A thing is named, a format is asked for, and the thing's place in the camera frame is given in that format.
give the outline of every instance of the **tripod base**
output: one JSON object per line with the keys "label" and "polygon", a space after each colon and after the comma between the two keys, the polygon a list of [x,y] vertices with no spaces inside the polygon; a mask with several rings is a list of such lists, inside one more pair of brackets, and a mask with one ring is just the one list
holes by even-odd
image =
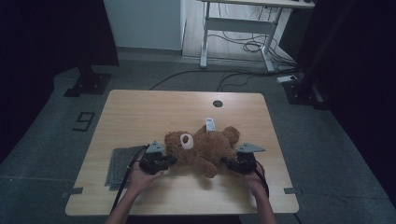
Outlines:
{"label": "tripod base", "polygon": [[317,105],[318,100],[312,90],[308,93],[300,94],[299,83],[284,82],[283,89],[288,97],[289,104],[291,105]]}
{"label": "tripod base", "polygon": [[79,97],[81,94],[102,95],[111,79],[110,74],[96,74],[90,66],[78,68],[80,77],[72,89],[68,89],[65,97]]}

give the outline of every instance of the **dark curtain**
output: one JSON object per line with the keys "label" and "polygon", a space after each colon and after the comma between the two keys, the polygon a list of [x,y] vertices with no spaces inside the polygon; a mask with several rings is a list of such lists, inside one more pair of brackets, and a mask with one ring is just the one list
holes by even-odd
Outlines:
{"label": "dark curtain", "polygon": [[396,205],[395,27],[395,1],[320,1],[298,60]]}
{"label": "dark curtain", "polygon": [[57,74],[100,64],[119,65],[102,0],[0,1],[0,161],[48,101]]}

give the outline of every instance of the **round hole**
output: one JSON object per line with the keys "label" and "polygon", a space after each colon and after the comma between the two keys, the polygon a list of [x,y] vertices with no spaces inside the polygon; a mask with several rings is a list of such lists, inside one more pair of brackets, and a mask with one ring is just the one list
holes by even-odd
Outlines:
{"label": "round hole", "polygon": [[215,107],[222,107],[222,101],[214,101],[213,106]]}

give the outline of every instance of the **white wall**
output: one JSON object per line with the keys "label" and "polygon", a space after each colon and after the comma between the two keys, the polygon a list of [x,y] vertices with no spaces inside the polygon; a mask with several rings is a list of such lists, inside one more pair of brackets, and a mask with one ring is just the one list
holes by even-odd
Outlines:
{"label": "white wall", "polygon": [[105,0],[117,47],[181,50],[185,0]]}

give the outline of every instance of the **teddy bear snout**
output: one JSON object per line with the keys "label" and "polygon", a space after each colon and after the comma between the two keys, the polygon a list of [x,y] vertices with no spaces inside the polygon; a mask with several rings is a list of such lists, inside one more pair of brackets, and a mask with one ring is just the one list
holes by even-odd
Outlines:
{"label": "teddy bear snout", "polygon": [[189,133],[184,133],[180,136],[180,143],[184,149],[192,149],[194,147],[194,139]]}

